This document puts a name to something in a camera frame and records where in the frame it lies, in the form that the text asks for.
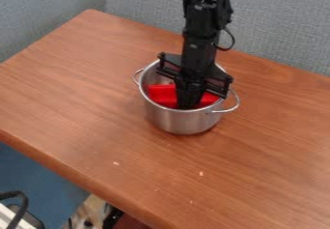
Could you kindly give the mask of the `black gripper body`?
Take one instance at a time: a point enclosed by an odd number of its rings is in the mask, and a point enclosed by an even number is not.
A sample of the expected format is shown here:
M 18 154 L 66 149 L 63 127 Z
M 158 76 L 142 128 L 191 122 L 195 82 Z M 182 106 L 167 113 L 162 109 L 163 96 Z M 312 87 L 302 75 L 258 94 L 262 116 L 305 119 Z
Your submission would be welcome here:
M 225 99 L 229 96 L 234 78 L 215 64 L 217 51 L 223 48 L 217 45 L 219 32 L 194 34 L 183 31 L 183 48 L 181 54 L 161 52 L 158 74 L 174 78 L 181 74 L 189 82 L 203 79 L 206 92 Z

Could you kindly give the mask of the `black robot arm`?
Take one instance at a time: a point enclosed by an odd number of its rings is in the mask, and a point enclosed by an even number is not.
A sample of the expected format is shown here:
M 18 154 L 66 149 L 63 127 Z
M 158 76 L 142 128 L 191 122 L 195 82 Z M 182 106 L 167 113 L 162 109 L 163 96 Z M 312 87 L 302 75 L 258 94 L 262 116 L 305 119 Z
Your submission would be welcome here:
M 218 45 L 221 32 L 230 32 L 233 13 L 231 0 L 183 0 L 182 54 L 162 52 L 158 66 L 158 73 L 174 81 L 179 109 L 195 108 L 206 92 L 227 97 L 234 79 L 217 67 L 215 59 L 218 50 L 234 46 Z

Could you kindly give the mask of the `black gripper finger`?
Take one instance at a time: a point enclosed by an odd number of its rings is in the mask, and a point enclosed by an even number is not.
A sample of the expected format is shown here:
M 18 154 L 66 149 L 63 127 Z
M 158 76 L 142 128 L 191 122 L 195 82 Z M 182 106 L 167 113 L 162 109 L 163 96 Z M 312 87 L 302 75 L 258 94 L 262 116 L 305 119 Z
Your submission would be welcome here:
M 206 91 L 206 83 L 203 79 L 193 80 L 189 83 L 189 106 L 194 108 L 202 100 Z
M 175 92 L 177 92 L 177 102 L 181 109 L 190 109 L 190 82 L 186 78 L 178 74 L 174 78 Z

